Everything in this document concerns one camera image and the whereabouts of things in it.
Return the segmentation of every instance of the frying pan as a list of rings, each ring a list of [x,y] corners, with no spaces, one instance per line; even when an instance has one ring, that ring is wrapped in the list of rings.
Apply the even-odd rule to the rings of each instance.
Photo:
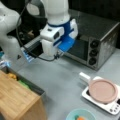
[[[80,73],[80,78],[88,83],[90,96],[97,102],[110,103],[114,101],[118,95],[116,85],[106,79],[92,80],[90,76]]]

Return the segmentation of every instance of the black cable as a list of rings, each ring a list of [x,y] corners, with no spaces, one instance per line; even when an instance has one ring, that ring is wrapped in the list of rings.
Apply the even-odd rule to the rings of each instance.
[[[19,43],[21,44],[21,46],[26,50],[26,52],[27,52],[28,54],[30,53],[30,55],[31,55],[32,57],[34,57],[34,58],[39,58],[39,59],[44,60],[44,61],[47,61],[47,62],[52,62],[52,61],[54,61],[54,60],[56,59],[55,56],[54,56],[53,59],[47,60],[47,59],[44,59],[44,58],[41,58],[41,57],[35,55],[34,53],[32,53],[31,51],[29,51],[28,48],[26,48],[26,47],[23,45],[23,43],[21,42],[21,39],[20,39],[20,37],[19,37],[18,25],[19,25],[21,16],[23,15],[23,12],[25,11],[27,5],[28,5],[30,2],[31,2],[31,0],[28,0],[28,2],[25,4],[22,12],[20,13],[19,19],[18,19],[18,21],[17,21],[17,25],[16,25],[16,35],[17,35],[18,41],[19,41]]]

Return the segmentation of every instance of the wooden surface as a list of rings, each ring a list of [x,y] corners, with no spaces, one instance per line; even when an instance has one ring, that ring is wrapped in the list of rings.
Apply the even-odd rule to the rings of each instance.
[[[46,120],[41,97],[0,71],[0,112],[6,120]]]

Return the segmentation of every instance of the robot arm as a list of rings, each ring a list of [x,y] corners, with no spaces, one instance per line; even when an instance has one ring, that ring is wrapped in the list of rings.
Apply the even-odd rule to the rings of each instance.
[[[43,51],[47,56],[67,52],[78,34],[75,19],[70,20],[68,0],[42,0],[48,20],[41,31]]]
[[[12,62],[13,65],[21,66],[26,59],[21,51],[18,40],[7,34],[16,28],[19,14],[7,8],[0,1],[0,47],[4,52],[3,59]]]

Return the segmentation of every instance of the oven knob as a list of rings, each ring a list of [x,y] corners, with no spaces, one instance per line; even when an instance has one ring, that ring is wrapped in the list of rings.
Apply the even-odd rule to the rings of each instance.
[[[89,64],[90,64],[90,65],[94,65],[96,62],[97,62],[97,61],[96,61],[95,58],[90,58],[90,60],[89,60]]]
[[[91,52],[90,52],[90,56],[91,57],[95,57],[95,56],[97,56],[97,54],[98,54],[98,51],[97,50],[91,50]]]
[[[97,48],[98,45],[99,45],[99,41],[94,40],[94,41],[92,41],[92,43],[90,44],[90,47],[91,47],[91,48]]]

